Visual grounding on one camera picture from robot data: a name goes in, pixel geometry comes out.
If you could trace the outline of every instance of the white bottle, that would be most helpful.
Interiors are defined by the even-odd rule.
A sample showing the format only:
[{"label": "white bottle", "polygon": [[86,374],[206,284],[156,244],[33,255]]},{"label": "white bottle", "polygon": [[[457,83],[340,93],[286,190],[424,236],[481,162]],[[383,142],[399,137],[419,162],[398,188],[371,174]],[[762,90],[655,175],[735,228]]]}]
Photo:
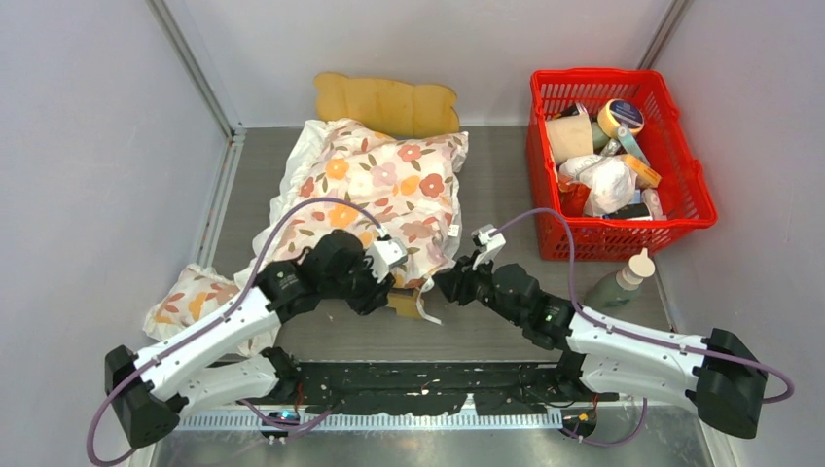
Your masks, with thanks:
[{"label": "white bottle", "polygon": [[621,308],[639,296],[639,285],[655,271],[656,265],[647,256],[647,248],[642,248],[641,253],[630,257],[622,270],[602,277],[585,296],[585,305],[596,311]]}]

